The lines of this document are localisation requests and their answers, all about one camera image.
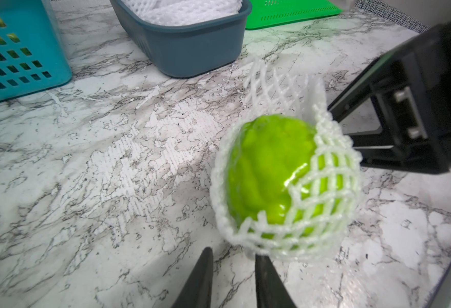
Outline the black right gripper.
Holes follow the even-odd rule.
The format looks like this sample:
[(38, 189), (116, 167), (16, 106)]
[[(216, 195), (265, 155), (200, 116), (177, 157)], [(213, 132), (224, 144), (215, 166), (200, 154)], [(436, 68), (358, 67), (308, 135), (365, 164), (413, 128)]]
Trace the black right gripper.
[(351, 133), (361, 166), (439, 175), (451, 170), (451, 22), (375, 59), (328, 106), (341, 122), (375, 98), (393, 128)]

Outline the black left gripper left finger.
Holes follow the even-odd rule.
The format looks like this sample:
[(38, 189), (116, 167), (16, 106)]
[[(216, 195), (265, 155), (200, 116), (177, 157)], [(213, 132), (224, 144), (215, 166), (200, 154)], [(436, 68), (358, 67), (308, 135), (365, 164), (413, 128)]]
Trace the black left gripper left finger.
[(210, 308), (212, 282), (213, 250), (206, 247), (171, 308)]

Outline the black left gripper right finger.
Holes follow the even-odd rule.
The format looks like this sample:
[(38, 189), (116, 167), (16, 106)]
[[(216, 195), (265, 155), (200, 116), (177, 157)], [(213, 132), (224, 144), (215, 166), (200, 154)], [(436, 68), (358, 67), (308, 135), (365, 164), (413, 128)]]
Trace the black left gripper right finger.
[(255, 256), (255, 281), (257, 308), (296, 308), (268, 256)]

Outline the white foam net sleeve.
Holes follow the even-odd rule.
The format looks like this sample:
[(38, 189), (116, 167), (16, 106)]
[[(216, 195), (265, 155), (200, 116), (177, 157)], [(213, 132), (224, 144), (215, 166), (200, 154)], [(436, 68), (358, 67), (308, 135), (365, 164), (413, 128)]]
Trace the white foam net sleeve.
[[(315, 259), (338, 247), (355, 215), (362, 192), (362, 156), (328, 111), (323, 81), (315, 76), (278, 73), (262, 60), (248, 62), (244, 80), (247, 112), (221, 140), (211, 171), (210, 198), (217, 228), (232, 245), (283, 261)], [(261, 211), (256, 221), (237, 226), (230, 216), (226, 172), (241, 127), (260, 116), (285, 115), (316, 127), (311, 170), (288, 187), (292, 207), (284, 225), (270, 225)]]

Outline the green custard apple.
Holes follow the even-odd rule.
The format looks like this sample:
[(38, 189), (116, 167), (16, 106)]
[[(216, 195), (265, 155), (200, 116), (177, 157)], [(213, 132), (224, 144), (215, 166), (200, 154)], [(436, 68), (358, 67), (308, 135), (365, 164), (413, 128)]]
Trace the green custard apple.
[(267, 223), (284, 225), (292, 207), (288, 187), (311, 170), (316, 127), (284, 115), (245, 123), (234, 140), (225, 177), (230, 216), (239, 227), (264, 211)]

